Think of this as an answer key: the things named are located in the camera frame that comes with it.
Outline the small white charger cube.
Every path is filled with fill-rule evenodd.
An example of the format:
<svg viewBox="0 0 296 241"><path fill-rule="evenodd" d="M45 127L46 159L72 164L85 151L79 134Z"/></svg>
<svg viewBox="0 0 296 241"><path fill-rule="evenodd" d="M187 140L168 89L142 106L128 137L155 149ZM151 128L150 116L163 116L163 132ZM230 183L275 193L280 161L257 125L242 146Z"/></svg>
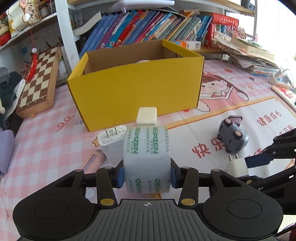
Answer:
<svg viewBox="0 0 296 241"><path fill-rule="evenodd" d="M228 155L229 163L226 167L226 171L229 175L239 178L249 176L249 171L244 158L239 158L238 154L232 158L232 155Z"/></svg>

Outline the grey toy truck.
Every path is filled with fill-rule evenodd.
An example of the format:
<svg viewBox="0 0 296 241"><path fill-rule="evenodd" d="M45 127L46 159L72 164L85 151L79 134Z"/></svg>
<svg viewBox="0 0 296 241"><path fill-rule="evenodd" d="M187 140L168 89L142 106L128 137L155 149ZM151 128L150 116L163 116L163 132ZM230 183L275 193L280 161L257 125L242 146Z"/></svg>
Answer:
<svg viewBox="0 0 296 241"><path fill-rule="evenodd" d="M218 140L225 145L225 150L229 154L237 154L244 149L249 137L245 128L241 126L243 117L241 115L230 115L222 120L218 128Z"/></svg>

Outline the white plug adapter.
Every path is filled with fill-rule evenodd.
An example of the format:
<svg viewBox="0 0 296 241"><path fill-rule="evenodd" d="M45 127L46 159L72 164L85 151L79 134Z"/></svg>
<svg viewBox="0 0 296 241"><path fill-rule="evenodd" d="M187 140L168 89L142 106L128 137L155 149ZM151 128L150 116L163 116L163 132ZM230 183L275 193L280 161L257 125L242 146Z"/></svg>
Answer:
<svg viewBox="0 0 296 241"><path fill-rule="evenodd" d="M125 125L106 129L97 135L100 148L112 165L117 165L123 159L123 144L125 140Z"/></svg>

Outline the white green tape roll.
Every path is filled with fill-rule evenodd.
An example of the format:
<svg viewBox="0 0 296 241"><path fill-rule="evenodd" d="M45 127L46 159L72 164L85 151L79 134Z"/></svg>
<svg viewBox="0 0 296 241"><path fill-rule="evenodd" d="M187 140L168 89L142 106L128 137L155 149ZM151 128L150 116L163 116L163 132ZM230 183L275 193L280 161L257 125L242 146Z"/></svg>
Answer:
<svg viewBox="0 0 296 241"><path fill-rule="evenodd" d="M129 127L123 144L123 168L128 192L133 194L169 192L171 155L167 127Z"/></svg>

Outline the cream eraser block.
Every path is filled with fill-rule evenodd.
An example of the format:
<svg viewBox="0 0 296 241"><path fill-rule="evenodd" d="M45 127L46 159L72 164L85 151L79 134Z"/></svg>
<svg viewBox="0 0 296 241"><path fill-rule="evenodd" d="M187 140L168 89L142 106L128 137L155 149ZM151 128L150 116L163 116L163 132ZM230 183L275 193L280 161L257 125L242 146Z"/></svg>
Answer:
<svg viewBox="0 0 296 241"><path fill-rule="evenodd" d="M141 107L138 109L136 126L156 126L157 125L157 108Z"/></svg>

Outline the pink checkered table mat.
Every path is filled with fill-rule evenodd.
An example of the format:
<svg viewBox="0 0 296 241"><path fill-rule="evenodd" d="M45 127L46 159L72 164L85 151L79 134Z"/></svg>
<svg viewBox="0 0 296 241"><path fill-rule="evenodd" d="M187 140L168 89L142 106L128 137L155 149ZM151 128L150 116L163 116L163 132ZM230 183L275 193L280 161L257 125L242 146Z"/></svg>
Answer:
<svg viewBox="0 0 296 241"><path fill-rule="evenodd" d="M273 138L295 127L295 111L271 88L231 64L208 60L205 84L220 83L215 97L202 94L198 108L158 117L168 128L171 157L180 166L200 172L225 170L229 159L217 139L222 120L238 115L249 142L240 158L259 154ZM127 125L88 132L66 86L56 91L52 109L23 121L15 138L8 172L1 180L1 240L17 240L12 212L16 204L40 188L75 170L89 173L100 166L115 166L122 157Z"/></svg>

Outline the yellow cardboard box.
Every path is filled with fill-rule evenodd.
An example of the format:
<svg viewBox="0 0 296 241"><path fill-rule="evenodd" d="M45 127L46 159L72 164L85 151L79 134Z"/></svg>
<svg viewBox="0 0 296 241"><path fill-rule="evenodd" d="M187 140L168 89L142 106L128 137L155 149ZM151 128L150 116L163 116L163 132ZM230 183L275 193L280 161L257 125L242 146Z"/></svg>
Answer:
<svg viewBox="0 0 296 241"><path fill-rule="evenodd" d="M140 60L149 60L135 64ZM89 132L135 121L141 107L159 115L195 108L204 57L167 40L87 52L67 80Z"/></svg>

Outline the wooden chess board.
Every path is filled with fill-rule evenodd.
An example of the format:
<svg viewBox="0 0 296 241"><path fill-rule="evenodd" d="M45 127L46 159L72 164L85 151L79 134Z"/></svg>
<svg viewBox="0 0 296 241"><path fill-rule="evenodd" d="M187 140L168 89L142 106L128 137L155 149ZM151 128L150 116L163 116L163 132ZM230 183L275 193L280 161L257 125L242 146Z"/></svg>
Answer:
<svg viewBox="0 0 296 241"><path fill-rule="evenodd" d="M56 45L40 54L34 54L23 92L18 100L16 114L25 119L54 106L55 88L62 54Z"/></svg>

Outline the red tassel ornament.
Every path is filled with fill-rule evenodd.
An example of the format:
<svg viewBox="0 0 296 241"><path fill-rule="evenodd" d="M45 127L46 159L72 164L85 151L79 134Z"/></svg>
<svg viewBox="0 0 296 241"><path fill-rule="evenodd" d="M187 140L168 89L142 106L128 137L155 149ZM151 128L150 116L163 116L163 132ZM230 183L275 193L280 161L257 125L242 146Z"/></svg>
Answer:
<svg viewBox="0 0 296 241"><path fill-rule="evenodd" d="M33 54L32 63L31 63L28 75L26 77L26 82L27 83L29 83L32 80L33 76L35 75L36 66L37 66L37 58L38 58L37 48L36 47L34 47L32 49L32 54Z"/></svg>

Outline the orange white medicine box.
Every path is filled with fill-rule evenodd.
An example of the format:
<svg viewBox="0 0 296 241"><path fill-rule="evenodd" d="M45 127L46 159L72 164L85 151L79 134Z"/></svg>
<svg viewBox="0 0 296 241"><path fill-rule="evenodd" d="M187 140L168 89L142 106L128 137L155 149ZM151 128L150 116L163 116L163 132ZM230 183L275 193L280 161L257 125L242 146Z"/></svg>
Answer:
<svg viewBox="0 0 296 241"><path fill-rule="evenodd" d="M173 43L186 48L188 50L200 50L201 49L201 42L199 41L173 41Z"/></svg>

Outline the pile of clothes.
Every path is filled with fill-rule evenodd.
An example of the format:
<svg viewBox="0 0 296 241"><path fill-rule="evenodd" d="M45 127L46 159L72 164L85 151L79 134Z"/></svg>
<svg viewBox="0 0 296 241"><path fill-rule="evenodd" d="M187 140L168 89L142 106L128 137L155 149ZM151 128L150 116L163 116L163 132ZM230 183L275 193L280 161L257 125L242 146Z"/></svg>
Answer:
<svg viewBox="0 0 296 241"><path fill-rule="evenodd" d="M8 172L14 150L20 125L13 123L13 114L24 87L25 80L19 73L1 68L1 177Z"/></svg>

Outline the red dictionary book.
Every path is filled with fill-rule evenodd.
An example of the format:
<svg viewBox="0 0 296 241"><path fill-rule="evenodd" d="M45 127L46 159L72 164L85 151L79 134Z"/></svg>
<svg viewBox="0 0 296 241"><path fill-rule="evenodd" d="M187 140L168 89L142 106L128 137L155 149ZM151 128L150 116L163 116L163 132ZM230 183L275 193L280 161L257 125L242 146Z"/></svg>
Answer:
<svg viewBox="0 0 296 241"><path fill-rule="evenodd" d="M227 35L227 32L239 26L239 20L230 16L210 12L204 12L204 15L211 18L204 41L204 46L207 48L216 47L213 41L216 32Z"/></svg>

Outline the row of leaning books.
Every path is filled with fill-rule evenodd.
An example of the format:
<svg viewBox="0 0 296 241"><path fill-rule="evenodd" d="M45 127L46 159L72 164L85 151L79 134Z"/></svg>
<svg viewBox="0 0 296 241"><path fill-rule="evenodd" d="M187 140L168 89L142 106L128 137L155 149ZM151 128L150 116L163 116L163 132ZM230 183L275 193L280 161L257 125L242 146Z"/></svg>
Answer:
<svg viewBox="0 0 296 241"><path fill-rule="evenodd" d="M152 40L205 41L211 18L180 14L160 9L139 9L102 15L84 43L79 57L86 52L116 48Z"/></svg>

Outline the white wooden toy car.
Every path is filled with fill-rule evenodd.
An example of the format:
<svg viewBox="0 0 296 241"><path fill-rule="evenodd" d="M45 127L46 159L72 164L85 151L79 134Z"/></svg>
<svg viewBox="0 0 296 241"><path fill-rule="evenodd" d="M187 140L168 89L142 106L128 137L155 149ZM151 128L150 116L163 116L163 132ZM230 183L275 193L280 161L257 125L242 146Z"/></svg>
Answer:
<svg viewBox="0 0 296 241"><path fill-rule="evenodd" d="M14 31L21 31L28 25L34 24L41 20L39 11L40 1L16 1L6 14L9 17L9 23Z"/></svg>

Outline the white bookshelf frame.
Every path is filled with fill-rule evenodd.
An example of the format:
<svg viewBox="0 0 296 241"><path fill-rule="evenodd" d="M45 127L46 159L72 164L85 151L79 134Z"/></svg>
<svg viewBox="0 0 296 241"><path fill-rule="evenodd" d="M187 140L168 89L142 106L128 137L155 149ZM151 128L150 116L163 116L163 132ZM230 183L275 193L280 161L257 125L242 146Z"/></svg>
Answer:
<svg viewBox="0 0 296 241"><path fill-rule="evenodd" d="M59 24L61 37L65 46L70 68L74 69L79 62L79 54L76 47L76 41L79 35L74 35L70 23L69 10L74 14L81 16L82 9L98 7L100 13L123 11L132 9L151 9L151 8L175 8L179 11L202 9L205 6L223 9L228 12L237 13L246 16L257 17L257 9L250 10L232 1L217 0L184 0L184 1L55 1L56 17Z"/></svg>

